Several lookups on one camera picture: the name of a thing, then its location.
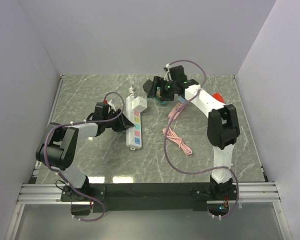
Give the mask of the red cube socket adapter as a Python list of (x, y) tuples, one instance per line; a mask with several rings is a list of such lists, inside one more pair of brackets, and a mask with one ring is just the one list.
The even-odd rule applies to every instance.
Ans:
[(223, 96), (222, 96), (220, 93), (216, 92), (216, 93), (214, 93), (212, 96), (213, 96), (216, 100), (218, 100), (219, 102), (225, 103), (224, 98), (223, 98)]

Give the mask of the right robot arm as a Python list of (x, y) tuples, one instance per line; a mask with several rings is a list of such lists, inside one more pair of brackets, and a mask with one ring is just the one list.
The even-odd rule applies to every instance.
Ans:
[(187, 77), (182, 65), (167, 64), (164, 69), (164, 77), (155, 76), (143, 84), (147, 98), (164, 102), (172, 101), (178, 95), (185, 100), (181, 109), (192, 103), (207, 117), (207, 138), (213, 146), (209, 193), (216, 200), (237, 193), (238, 189), (233, 185), (236, 176), (231, 169), (233, 150), (240, 136), (236, 107), (207, 93), (201, 84)]

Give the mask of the pink power strip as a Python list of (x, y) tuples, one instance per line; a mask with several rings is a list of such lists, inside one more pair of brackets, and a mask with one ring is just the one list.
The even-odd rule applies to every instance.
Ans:
[(183, 104), (186, 102), (186, 100), (179, 96), (177, 104), (174, 106), (174, 108), (170, 111), (168, 114), (168, 117), (170, 120), (175, 121), (178, 116), (180, 115), (181, 111), (183, 110)]

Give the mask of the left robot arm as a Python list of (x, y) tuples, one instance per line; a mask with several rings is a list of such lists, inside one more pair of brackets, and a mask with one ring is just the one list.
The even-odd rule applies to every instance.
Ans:
[(107, 128), (119, 133), (134, 126), (121, 113), (121, 109), (113, 110), (107, 105), (103, 106), (102, 110), (90, 113), (86, 124), (59, 127), (58, 123), (51, 122), (38, 145), (35, 158), (44, 165), (46, 164), (44, 158), (44, 146), (46, 146), (50, 168), (61, 173), (74, 186), (72, 195), (78, 201), (84, 201), (92, 194), (92, 191), (88, 177), (74, 164), (77, 141), (100, 136)]

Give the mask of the white power strip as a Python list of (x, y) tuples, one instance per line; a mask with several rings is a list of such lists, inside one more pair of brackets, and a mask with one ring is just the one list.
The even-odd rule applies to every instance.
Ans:
[(126, 117), (133, 123), (133, 127), (126, 130), (126, 146), (135, 151), (142, 147), (141, 113), (133, 109), (133, 96), (126, 98)]

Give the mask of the white cube socket adapter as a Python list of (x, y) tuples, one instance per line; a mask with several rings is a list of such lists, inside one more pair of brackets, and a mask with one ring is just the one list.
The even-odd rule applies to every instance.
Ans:
[(138, 113), (142, 113), (144, 110), (147, 109), (147, 100), (141, 96), (136, 97), (132, 103), (132, 109)]

